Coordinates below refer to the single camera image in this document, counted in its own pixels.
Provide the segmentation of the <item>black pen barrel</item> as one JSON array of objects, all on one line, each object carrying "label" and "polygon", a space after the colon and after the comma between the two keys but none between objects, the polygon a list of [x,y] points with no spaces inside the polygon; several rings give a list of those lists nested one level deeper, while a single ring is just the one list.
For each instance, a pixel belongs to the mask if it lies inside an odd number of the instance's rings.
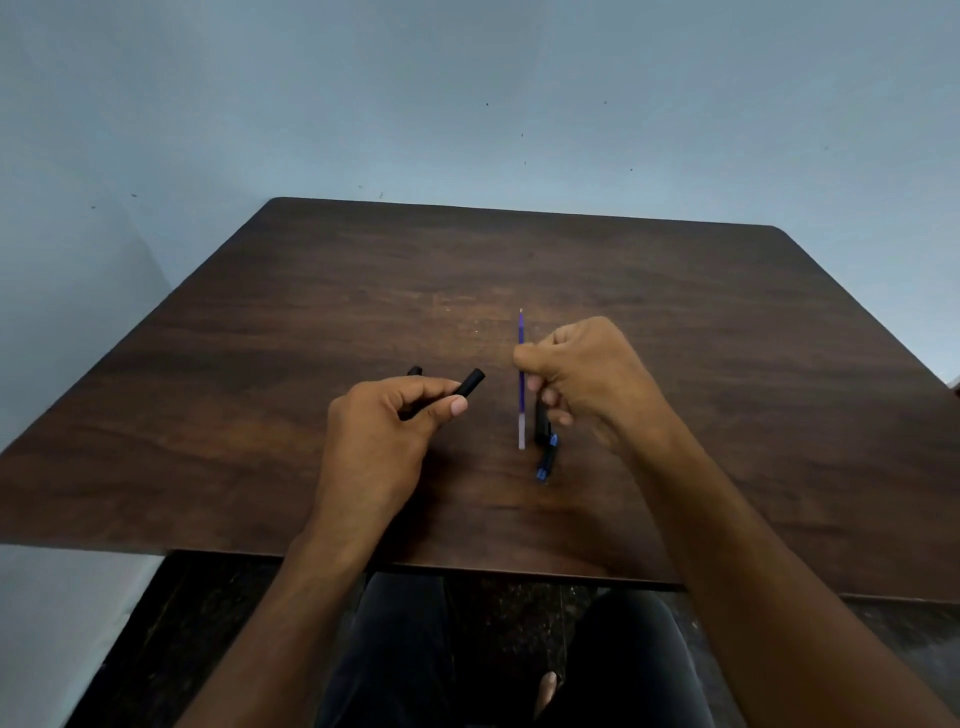
[{"label": "black pen barrel", "polygon": [[[467,398],[474,390],[486,379],[486,373],[484,370],[476,368],[472,370],[465,379],[459,384],[457,389],[453,392],[454,396]],[[398,411],[398,417],[401,421],[409,421],[416,417],[421,411],[426,407],[429,407],[434,402],[438,400],[438,397],[432,398],[423,398],[413,402],[410,405],[404,406]]]}]

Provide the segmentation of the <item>person's dark trousers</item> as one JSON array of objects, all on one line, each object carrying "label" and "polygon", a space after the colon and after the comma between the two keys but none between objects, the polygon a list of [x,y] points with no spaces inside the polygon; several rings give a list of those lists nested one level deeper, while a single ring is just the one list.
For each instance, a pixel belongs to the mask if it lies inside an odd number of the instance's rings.
[{"label": "person's dark trousers", "polygon": [[[442,577],[377,573],[316,728],[459,728]],[[565,680],[534,728],[714,728],[687,643],[651,591],[607,589],[576,624]]]}]

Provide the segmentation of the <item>person's right forearm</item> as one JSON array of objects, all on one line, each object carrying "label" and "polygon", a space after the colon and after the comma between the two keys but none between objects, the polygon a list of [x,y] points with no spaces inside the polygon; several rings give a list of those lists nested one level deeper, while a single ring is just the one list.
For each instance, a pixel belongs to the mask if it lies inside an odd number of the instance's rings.
[{"label": "person's right forearm", "polygon": [[960,728],[676,416],[611,429],[752,728]]}]

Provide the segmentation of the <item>person's left forearm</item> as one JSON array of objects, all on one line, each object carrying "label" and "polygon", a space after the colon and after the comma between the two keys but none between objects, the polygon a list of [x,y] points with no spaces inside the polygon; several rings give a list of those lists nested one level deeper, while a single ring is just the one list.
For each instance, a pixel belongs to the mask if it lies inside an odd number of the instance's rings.
[{"label": "person's left forearm", "polygon": [[378,543],[312,524],[174,728],[307,728],[316,718],[348,596]]}]

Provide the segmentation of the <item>person's right hand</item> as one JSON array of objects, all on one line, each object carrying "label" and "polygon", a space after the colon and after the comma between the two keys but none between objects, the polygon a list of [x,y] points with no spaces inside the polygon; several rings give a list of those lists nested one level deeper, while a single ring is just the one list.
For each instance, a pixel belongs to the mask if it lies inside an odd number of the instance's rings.
[{"label": "person's right hand", "polygon": [[656,450],[679,418],[642,359],[608,318],[565,324],[518,344],[512,362],[555,426],[585,422],[609,449]]}]

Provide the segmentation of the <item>person's left hand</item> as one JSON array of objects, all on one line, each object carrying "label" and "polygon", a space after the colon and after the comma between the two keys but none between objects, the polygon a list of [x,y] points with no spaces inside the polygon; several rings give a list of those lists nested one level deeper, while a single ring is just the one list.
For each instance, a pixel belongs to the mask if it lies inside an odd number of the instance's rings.
[{"label": "person's left hand", "polygon": [[422,375],[364,381],[335,398],[311,523],[347,544],[372,547],[413,495],[429,443],[409,435],[399,411],[453,395],[460,382]]}]

